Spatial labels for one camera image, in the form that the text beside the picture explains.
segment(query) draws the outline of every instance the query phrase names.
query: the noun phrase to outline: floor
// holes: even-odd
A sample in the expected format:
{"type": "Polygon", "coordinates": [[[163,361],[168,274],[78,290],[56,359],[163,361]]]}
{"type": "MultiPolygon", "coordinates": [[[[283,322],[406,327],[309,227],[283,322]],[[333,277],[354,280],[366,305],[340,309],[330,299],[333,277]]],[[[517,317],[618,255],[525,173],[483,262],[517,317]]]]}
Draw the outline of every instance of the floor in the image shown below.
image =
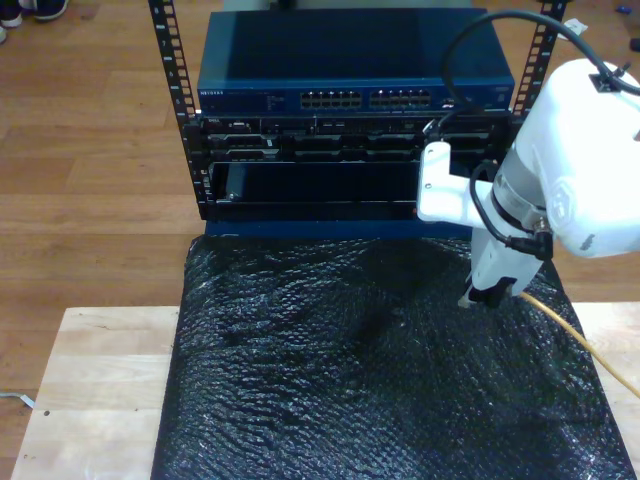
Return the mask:
{"type": "MultiPolygon", "coordinates": [[[[584,36],[605,59],[635,60],[640,78],[611,3],[574,2],[565,18],[589,25],[584,36]]],[[[192,79],[207,14],[221,7],[177,1],[192,79]]],[[[518,77],[533,27],[496,28],[518,77]]],[[[559,41],[553,63],[577,56],[559,41]]],[[[146,2],[73,0],[57,22],[11,31],[0,64],[0,388],[35,397],[65,308],[179,304],[184,258],[204,225],[146,2]]],[[[559,250],[556,264],[573,300],[640,300],[639,255],[586,261],[559,250]]],[[[0,417],[4,480],[29,410],[3,400],[0,417]]]]}

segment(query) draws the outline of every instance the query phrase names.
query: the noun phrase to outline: yellow cable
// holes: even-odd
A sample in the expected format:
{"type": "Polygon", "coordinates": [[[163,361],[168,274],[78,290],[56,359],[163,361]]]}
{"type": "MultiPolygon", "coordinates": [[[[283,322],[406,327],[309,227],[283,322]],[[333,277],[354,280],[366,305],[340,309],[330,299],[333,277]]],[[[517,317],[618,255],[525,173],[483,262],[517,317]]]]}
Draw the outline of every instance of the yellow cable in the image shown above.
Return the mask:
{"type": "Polygon", "coordinates": [[[575,328],[569,325],[569,323],[567,323],[567,321],[564,318],[562,318],[560,315],[558,315],[556,312],[551,310],[540,300],[532,297],[528,293],[522,292],[520,294],[520,298],[526,300],[531,305],[536,307],[538,310],[546,313],[549,317],[551,317],[552,320],[554,320],[562,328],[564,328],[569,333],[569,335],[575,338],[580,343],[580,345],[582,345],[589,353],[591,353],[591,355],[593,355],[594,358],[598,360],[598,362],[600,362],[600,365],[602,365],[611,375],[613,375],[613,378],[618,380],[622,385],[627,387],[631,393],[633,393],[636,397],[640,399],[640,391],[636,387],[631,385],[627,380],[625,380],[625,378],[622,375],[616,372],[614,368],[611,365],[609,365],[609,362],[607,362],[604,358],[602,358],[602,356],[596,351],[596,349],[593,348],[589,344],[589,342],[587,342],[587,340],[582,335],[580,335],[580,333],[575,328]]]}

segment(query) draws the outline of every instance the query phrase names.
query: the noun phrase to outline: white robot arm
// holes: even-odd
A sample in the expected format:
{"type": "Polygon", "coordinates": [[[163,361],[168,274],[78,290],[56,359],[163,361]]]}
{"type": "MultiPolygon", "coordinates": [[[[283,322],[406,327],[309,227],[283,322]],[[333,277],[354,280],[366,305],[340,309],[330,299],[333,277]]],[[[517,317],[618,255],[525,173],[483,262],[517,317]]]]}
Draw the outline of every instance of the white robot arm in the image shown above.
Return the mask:
{"type": "MultiPolygon", "coordinates": [[[[598,78],[588,60],[550,76],[493,183],[474,182],[484,220],[470,180],[449,173],[449,144],[425,148],[419,218],[473,227],[461,305],[524,290],[551,257],[552,235],[582,257],[640,250],[640,97],[603,92],[598,78]]],[[[627,73],[620,78],[638,86],[627,73]]]]}

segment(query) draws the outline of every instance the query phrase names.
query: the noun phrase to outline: shoe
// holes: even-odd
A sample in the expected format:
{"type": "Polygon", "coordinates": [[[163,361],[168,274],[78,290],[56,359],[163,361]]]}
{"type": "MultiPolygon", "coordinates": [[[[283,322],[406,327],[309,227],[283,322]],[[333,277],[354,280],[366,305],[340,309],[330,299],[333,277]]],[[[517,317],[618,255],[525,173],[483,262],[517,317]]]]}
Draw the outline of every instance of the shoe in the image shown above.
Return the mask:
{"type": "Polygon", "coordinates": [[[69,0],[33,0],[33,17],[41,22],[55,20],[65,12],[67,5],[69,0]]]}
{"type": "Polygon", "coordinates": [[[0,7],[0,25],[4,28],[16,28],[22,23],[22,7],[18,0],[8,0],[0,7]]]}

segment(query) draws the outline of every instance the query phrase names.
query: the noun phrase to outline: bubble wrap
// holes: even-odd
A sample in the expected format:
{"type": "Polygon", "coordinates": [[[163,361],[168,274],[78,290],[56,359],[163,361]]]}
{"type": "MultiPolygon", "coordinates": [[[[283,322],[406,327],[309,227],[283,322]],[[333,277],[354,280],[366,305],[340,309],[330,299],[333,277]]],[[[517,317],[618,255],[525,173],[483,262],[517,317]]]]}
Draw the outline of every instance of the bubble wrap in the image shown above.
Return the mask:
{"type": "MultiPolygon", "coordinates": [[[[201,237],[152,478],[635,479],[590,356],[468,244],[201,237]]],[[[529,292],[580,326],[553,269],[529,292]]]]}

